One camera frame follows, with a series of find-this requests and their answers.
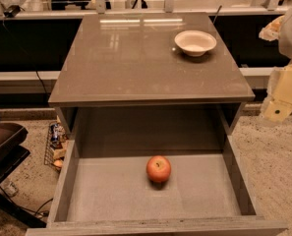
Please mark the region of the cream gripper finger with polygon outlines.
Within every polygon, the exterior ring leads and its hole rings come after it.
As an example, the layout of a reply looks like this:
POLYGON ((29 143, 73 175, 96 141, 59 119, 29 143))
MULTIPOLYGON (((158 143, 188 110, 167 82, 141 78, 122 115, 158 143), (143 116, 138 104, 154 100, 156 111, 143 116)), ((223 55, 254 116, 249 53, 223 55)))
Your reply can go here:
POLYGON ((267 41, 278 40, 283 17, 277 17, 268 25, 266 25, 259 33, 259 38, 267 41))
POLYGON ((261 116, 270 122, 283 122, 292 113, 292 104, 267 97, 261 107, 261 116))

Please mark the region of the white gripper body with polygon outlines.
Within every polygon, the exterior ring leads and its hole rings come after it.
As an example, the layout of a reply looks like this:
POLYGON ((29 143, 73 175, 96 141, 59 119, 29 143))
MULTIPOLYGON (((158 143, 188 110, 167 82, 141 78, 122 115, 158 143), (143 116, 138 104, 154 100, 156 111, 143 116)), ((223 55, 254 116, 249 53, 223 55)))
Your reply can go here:
POLYGON ((274 99, 292 104, 292 61, 274 71, 275 83, 271 90, 274 99))

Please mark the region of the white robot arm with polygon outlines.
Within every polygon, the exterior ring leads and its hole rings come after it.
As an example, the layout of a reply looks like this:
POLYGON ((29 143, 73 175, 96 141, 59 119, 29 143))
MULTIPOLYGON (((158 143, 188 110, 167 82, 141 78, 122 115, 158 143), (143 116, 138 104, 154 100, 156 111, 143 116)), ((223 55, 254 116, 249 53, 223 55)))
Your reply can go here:
POLYGON ((281 123, 292 113, 292 7, 263 28, 259 37, 278 40, 279 52, 290 59, 288 65, 272 71, 261 108, 264 120, 281 123))

